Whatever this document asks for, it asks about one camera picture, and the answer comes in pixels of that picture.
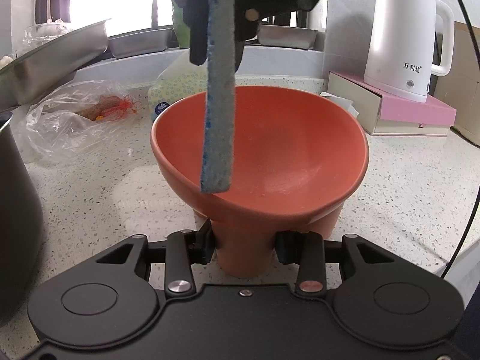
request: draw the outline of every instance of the bowl rim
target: bowl rim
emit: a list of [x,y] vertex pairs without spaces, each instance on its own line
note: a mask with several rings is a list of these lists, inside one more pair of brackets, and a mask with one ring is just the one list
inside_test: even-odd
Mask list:
[[[338,207],[341,203],[343,203],[346,199],[348,199],[358,189],[358,187],[362,183],[362,181],[365,177],[365,174],[367,172],[367,167],[368,167],[369,158],[370,158],[370,148],[369,148],[368,140],[367,140],[367,137],[366,137],[365,132],[363,130],[363,127],[360,125],[358,120],[353,117],[352,114],[350,114],[349,112],[344,110],[342,107],[340,107],[336,103],[332,102],[331,100],[328,100],[327,98],[325,98],[323,96],[320,96],[316,93],[303,91],[303,90],[300,90],[300,89],[275,87],[275,86],[271,86],[271,85],[236,85],[235,88],[237,88],[237,87],[239,87],[239,88],[276,88],[276,89],[281,88],[281,89],[288,90],[288,91],[291,91],[291,92],[304,92],[304,93],[308,93],[309,95],[320,97],[320,98],[324,99],[325,101],[333,104],[335,107],[341,109],[344,113],[346,113],[350,117],[351,121],[357,127],[358,132],[363,137],[365,151],[364,151],[363,164],[362,164],[362,167],[361,167],[361,171],[359,172],[357,178],[355,179],[355,182],[352,183],[352,186],[347,191],[342,193],[341,196],[336,197],[334,200],[332,200],[332,202],[330,204],[322,206],[322,207],[318,207],[318,208],[313,209],[313,210],[297,211],[294,214],[280,214],[280,213],[276,213],[276,212],[265,212],[265,211],[260,211],[260,210],[254,209],[254,208],[244,207],[242,205],[232,203],[229,200],[222,198],[221,196],[219,196],[218,193],[201,193],[201,195],[204,199],[214,202],[215,205],[227,208],[227,209],[232,210],[232,211],[241,212],[245,215],[260,216],[263,219],[268,218],[270,220],[295,220],[295,219],[307,218],[307,217],[314,218],[319,212],[326,211],[326,210],[331,210],[332,211],[336,207]],[[165,114],[168,113],[168,111],[171,107],[175,106],[175,104],[177,104],[179,102],[183,102],[185,100],[188,100],[191,97],[199,96],[199,95],[202,95],[202,94],[206,94],[206,92],[204,91],[204,92],[195,93],[193,95],[187,96],[187,97],[185,97],[181,100],[178,100],[177,102],[175,102],[171,106],[167,107],[167,109],[165,109],[155,119],[155,121],[153,122],[153,125],[152,125],[152,129],[150,131],[150,144],[152,146],[152,151],[153,151],[153,154],[154,154],[155,158],[157,159],[157,161],[161,162],[162,166],[165,167],[167,169],[167,171],[169,171],[179,182],[183,183],[189,190],[191,190],[192,192],[198,192],[198,193],[200,193],[199,186],[196,185],[193,181],[190,181],[179,170],[177,170],[177,168],[175,168],[169,160],[167,160],[167,158],[163,154],[162,150],[160,150],[160,146],[158,145],[158,142],[156,140],[155,133],[156,133],[157,126],[160,123],[161,118],[165,117]]]

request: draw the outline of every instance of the white electric kettle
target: white electric kettle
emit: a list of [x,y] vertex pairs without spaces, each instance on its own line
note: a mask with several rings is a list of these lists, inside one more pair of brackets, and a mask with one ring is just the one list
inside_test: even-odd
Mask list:
[[[435,13],[443,19],[440,65],[432,64]],[[376,0],[364,81],[409,100],[427,100],[430,74],[444,76],[453,56],[454,17],[440,0]]]

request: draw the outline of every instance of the kettle base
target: kettle base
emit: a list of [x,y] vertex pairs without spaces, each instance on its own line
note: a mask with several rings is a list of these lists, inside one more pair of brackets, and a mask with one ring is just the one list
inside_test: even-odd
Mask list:
[[365,81],[366,84],[369,84],[375,88],[381,89],[395,96],[403,97],[404,99],[416,101],[417,103],[424,103],[427,101],[427,94],[421,95],[418,93],[407,91],[405,89],[400,89],[391,85],[387,85],[367,75],[364,76],[363,81]]

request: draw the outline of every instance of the black robotic gripper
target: black robotic gripper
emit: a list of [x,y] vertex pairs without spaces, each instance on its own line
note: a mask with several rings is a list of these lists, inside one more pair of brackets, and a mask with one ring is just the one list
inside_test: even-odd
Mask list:
[[[41,344],[25,360],[467,360],[449,339],[463,312],[449,283],[368,242],[283,232],[287,284],[195,288],[215,249],[210,222],[165,241],[133,235],[46,281],[28,316]],[[148,283],[165,264],[165,290]],[[327,290],[326,263],[342,284]]]

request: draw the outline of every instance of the orange bowl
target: orange bowl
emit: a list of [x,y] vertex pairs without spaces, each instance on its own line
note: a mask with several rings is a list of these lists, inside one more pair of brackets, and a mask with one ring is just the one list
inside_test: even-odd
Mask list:
[[220,265],[240,277],[260,273],[277,231],[329,237],[367,169],[368,144],[357,120],[312,93],[237,87],[231,188],[202,194],[205,98],[199,93],[168,107],[150,140],[167,183],[212,220]]

